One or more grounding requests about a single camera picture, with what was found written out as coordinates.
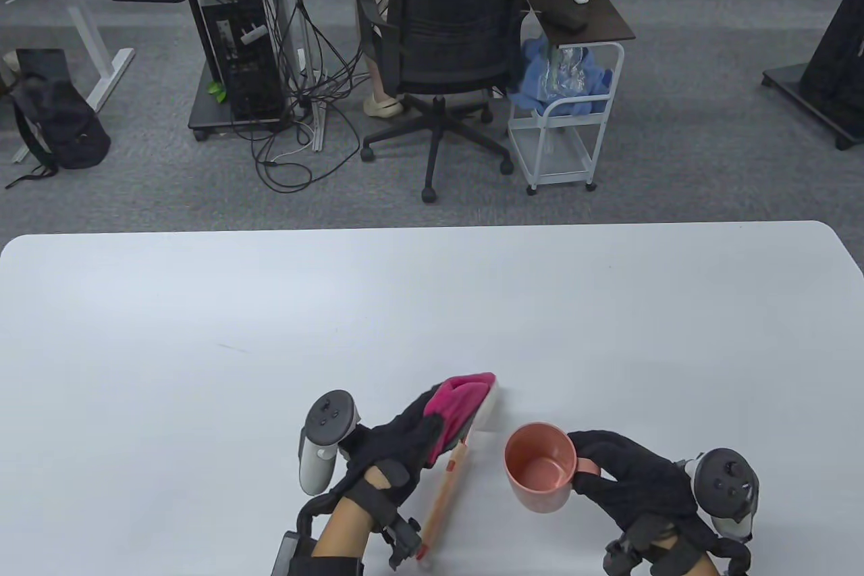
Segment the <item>person's right hand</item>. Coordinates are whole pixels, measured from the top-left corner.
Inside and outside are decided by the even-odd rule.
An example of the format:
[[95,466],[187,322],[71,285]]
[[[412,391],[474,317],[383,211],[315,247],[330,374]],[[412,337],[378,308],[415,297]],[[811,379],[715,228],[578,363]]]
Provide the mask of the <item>person's right hand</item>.
[[576,472],[575,493],[595,503],[627,531],[644,515],[678,523],[698,515],[687,474],[669,459],[613,431],[568,434],[580,459],[589,459],[608,478]]

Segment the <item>person's left hand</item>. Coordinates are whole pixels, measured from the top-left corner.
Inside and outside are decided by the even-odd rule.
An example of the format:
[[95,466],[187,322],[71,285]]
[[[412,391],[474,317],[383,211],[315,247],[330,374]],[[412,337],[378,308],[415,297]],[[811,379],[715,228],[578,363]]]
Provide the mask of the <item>person's left hand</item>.
[[336,498],[345,496],[365,473],[382,462],[401,465],[407,478],[400,486],[383,491],[385,498],[401,508],[419,484],[422,470],[428,467],[432,450],[444,429],[441,415],[424,415],[424,409],[441,384],[432,385],[391,422],[377,427],[357,425],[342,443],[348,455],[346,473],[330,490]]

